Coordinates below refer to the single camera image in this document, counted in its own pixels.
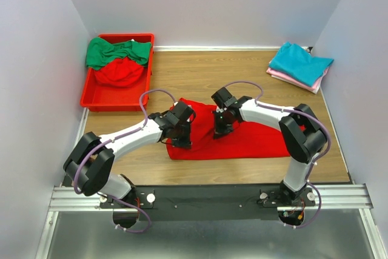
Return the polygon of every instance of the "wooden surface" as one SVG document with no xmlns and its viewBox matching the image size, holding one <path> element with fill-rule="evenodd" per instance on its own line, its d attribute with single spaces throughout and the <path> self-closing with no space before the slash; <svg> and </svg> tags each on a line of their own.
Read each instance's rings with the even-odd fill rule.
<svg viewBox="0 0 388 259">
<path fill-rule="evenodd" d="M 345 182 L 349 177 L 335 140 L 321 94 L 272 78 L 266 73 L 276 51 L 248 52 L 156 52 L 151 88 L 163 88 L 176 99 L 184 97 L 213 104 L 210 96 L 226 83 L 246 79 L 264 88 L 265 103 L 280 106 L 308 104 L 329 129 L 333 138 L 330 152 L 319 160 L 310 179 L 313 182 Z M 228 87 L 233 95 L 256 96 L 258 89 L 248 84 Z M 164 93 L 152 93 L 147 111 L 162 112 L 172 105 Z M 85 132 L 113 133 L 142 120 L 141 112 L 89 113 Z M 126 155 L 113 166 L 135 184 L 278 183 L 286 173 L 289 158 L 186 161 L 170 160 L 166 146 L 157 143 Z"/>
</svg>

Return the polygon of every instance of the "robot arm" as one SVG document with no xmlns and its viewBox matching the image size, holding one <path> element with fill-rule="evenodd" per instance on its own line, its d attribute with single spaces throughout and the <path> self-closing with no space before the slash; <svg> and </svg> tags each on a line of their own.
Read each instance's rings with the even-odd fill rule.
<svg viewBox="0 0 388 259">
<path fill-rule="evenodd" d="M 248 96 L 236 99 L 225 87 L 212 95 L 212 99 L 218 106 L 214 112 L 215 138 L 229 134 L 233 130 L 235 121 L 239 123 L 251 121 L 281 131 L 291 156 L 288 171 L 280 184 L 281 200 L 289 204 L 299 198 L 306 188 L 313 159 L 324 147 L 326 137 L 317 123 L 305 116 L 286 113 L 283 110 L 296 110 L 316 118 L 310 107 L 305 104 L 300 104 L 295 108 L 278 107 L 260 102 L 258 106 L 255 100 Z"/>
<path fill-rule="evenodd" d="M 78 187 L 86 196 L 97 192 L 117 198 L 126 197 L 133 184 L 124 175 L 114 175 L 110 171 L 114 161 L 123 155 L 147 144 L 157 143 L 170 138 L 178 147 L 190 147 L 190 122 L 193 110 L 184 102 L 177 102 L 171 110 L 163 113 L 152 113 L 147 122 L 108 135 L 96 136 L 93 132 L 86 133 L 79 140 L 63 168 L 74 181 L 81 161 L 92 149 L 100 144 L 111 143 L 99 148 L 93 158 L 89 159 L 81 169 Z"/>
</svg>

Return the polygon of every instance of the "folded clothes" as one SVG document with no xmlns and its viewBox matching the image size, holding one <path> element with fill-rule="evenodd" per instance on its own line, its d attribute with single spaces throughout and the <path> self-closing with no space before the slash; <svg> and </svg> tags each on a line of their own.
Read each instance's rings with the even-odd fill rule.
<svg viewBox="0 0 388 259">
<path fill-rule="evenodd" d="M 283 81 L 291 83 L 291 84 L 294 84 L 296 86 L 302 87 L 302 88 L 307 89 L 308 91 L 315 93 L 315 94 L 319 91 L 319 88 L 321 87 L 322 78 L 323 78 L 323 76 L 326 75 L 327 71 L 328 71 L 328 68 L 326 68 L 325 71 L 323 71 L 323 75 L 321 77 L 319 77 L 314 82 L 312 87 L 310 87 L 310 86 L 304 85 L 303 83 L 293 79 L 292 77 L 290 77 L 287 74 L 281 73 L 281 72 L 273 70 L 271 68 L 267 69 L 267 73 L 271 74 L 272 77 L 279 79 L 279 80 L 283 80 Z"/>
<path fill-rule="evenodd" d="M 191 124 L 191 149 L 167 144 L 173 160 L 211 160 L 228 158 L 269 158 L 289 156 L 281 132 L 258 123 L 243 122 L 233 125 L 234 131 L 213 139 L 214 105 L 180 99 L 190 105 L 196 113 Z"/>
<path fill-rule="evenodd" d="M 87 48 L 86 66 L 99 70 L 116 58 L 129 57 L 138 64 L 147 67 L 150 50 L 150 42 L 127 41 L 111 44 L 104 39 L 94 38 Z"/>
<path fill-rule="evenodd" d="M 269 67 L 312 87 L 331 63 L 333 63 L 333 59 L 311 57 L 299 45 L 287 42 L 282 45 L 278 53 L 273 57 Z"/>
<path fill-rule="evenodd" d="M 95 78 L 97 83 L 102 85 L 130 87 L 140 79 L 145 70 L 143 66 L 129 60 L 128 57 L 117 58 L 100 70 L 95 70 Z"/>
</svg>

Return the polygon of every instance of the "pink cloth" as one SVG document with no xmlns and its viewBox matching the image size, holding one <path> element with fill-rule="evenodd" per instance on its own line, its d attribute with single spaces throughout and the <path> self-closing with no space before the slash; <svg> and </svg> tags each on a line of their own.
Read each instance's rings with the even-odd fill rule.
<svg viewBox="0 0 388 259">
<path fill-rule="evenodd" d="M 274 78 L 276 78 L 276 79 L 280 79 L 280 80 L 283 80 L 283 81 L 285 81 L 285 82 L 294 84 L 294 85 L 296 85 L 296 86 L 302 87 L 302 88 L 307 89 L 308 91 L 310 91 L 310 92 L 316 94 L 316 93 L 318 92 L 319 88 L 321 87 L 322 78 L 323 78 L 323 76 L 326 75 L 328 69 L 329 69 L 329 68 L 326 68 L 326 69 L 325 69 L 325 71 L 323 72 L 323 75 L 322 75 L 321 77 L 319 77 L 319 78 L 315 81 L 315 83 L 313 84 L 312 87 L 309 87 L 309 86 L 307 86 L 307 85 L 305 85 L 305 84 L 303 84 L 303 83 L 301 83 L 301 82 L 299 82 L 299 81 L 293 79 L 292 77 L 290 77 L 290 76 L 287 75 L 287 74 L 281 73 L 281 72 L 276 71 L 276 70 L 273 70 L 273 69 L 271 69 L 271 68 L 268 68 L 268 69 L 267 69 L 267 73 L 268 73 L 268 74 L 271 74 L 271 76 L 274 77 Z"/>
</svg>

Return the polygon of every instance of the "white wall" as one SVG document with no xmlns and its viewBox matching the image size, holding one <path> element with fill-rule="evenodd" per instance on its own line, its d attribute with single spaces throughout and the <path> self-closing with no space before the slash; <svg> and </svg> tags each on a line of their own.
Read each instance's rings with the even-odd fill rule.
<svg viewBox="0 0 388 259">
<path fill-rule="evenodd" d="M 388 0 L 341 0 L 313 53 L 334 58 L 323 82 L 352 177 L 366 183 L 388 246 Z"/>
<path fill-rule="evenodd" d="M 73 0 L 89 33 L 153 32 L 156 45 L 314 45 L 339 0 Z"/>
<path fill-rule="evenodd" d="M 89 34 L 71 0 L 0 0 L 0 257 L 34 258 L 80 120 Z"/>
</svg>

